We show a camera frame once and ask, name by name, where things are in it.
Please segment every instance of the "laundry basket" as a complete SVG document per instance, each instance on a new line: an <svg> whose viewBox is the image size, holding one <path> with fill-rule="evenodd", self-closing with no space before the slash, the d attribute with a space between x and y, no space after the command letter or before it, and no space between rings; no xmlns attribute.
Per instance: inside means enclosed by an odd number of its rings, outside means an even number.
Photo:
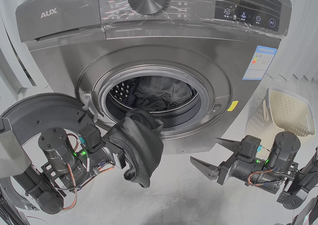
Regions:
<svg viewBox="0 0 318 225"><path fill-rule="evenodd" d="M271 149L277 133L290 131L304 143L316 133L315 121L308 100L282 90L269 87L264 100L248 120L245 135L262 140L261 144ZM262 150L257 157L267 158L269 152Z"/></svg>

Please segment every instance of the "qr code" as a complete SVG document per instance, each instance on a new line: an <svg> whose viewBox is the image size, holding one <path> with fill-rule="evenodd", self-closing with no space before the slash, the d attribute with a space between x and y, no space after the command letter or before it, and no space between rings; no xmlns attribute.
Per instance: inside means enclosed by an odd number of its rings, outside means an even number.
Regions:
<svg viewBox="0 0 318 225"><path fill-rule="evenodd" d="M263 60L261 64L269 64L271 62L272 57L271 56L263 56Z"/></svg>

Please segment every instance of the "plastic wrap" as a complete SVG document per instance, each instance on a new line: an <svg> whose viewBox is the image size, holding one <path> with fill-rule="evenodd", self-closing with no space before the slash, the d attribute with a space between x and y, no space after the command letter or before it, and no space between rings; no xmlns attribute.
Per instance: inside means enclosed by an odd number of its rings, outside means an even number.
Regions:
<svg viewBox="0 0 318 225"><path fill-rule="evenodd" d="M101 23L105 27L107 38L123 36L124 30L127 31L126 35L165 35L164 30L158 28L158 23L165 22L164 25L173 24L175 27L185 25L195 26L223 26L225 28L245 29L249 32L258 32L268 36L283 38L287 35L291 3L289 0L168 0L166 7L164 7L158 13L145 15L134 11L128 0L99 0ZM216 13L220 15L221 4L225 3L225 7L231 9L237 9L241 7L243 10L253 11L258 8L258 12L261 12L262 18L267 18L264 21L255 21L256 16L249 22L240 18L233 19L231 13L230 18L221 19L216 18ZM267 15L270 12L270 16L275 19L275 27L268 25ZM147 22L147 28L141 27L143 23ZM116 35L112 33L112 29L120 29L121 34ZM189 33L179 33L181 36L189 36Z"/></svg>

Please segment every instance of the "aux logo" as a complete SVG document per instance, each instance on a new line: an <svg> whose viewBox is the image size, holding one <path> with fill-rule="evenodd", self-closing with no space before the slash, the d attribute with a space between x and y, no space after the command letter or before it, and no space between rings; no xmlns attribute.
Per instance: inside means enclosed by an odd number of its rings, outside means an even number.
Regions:
<svg viewBox="0 0 318 225"><path fill-rule="evenodd" d="M45 13L41 14L41 18L46 17L46 16L50 16L51 14L57 13L56 12L56 8L55 9L51 9L49 11L46 11Z"/></svg>

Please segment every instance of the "floor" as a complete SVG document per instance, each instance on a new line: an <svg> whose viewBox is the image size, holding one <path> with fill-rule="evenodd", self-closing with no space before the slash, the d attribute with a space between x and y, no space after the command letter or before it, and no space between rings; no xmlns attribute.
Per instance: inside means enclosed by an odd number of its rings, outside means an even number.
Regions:
<svg viewBox="0 0 318 225"><path fill-rule="evenodd" d="M293 77L286 81L266 75L254 95L223 136L241 140L249 115L263 100L270 86L283 88L308 99L314 117L318 118L318 83ZM304 143L296 156L303 167L315 152L317 137ZM35 146L26 147L27 153L35 152ZM231 152L216 145L210 152L193 154L194 157L218 165L228 159ZM46 221L30 218L33 225L42 224L165 224L165 225L232 225L287 224L301 209L286 210L276 203L272 195L256 187L247 187L237 179L228 180L223 186L209 181L190 162L190 155L163 156L151 177L150 188L143 189L123 179L123 171L111 170L98 176L79 192L77 206L60 216L42 212L27 212ZM312 190L307 201L315 197L318 189ZM66 205L73 201L73 194L66 198Z"/></svg>

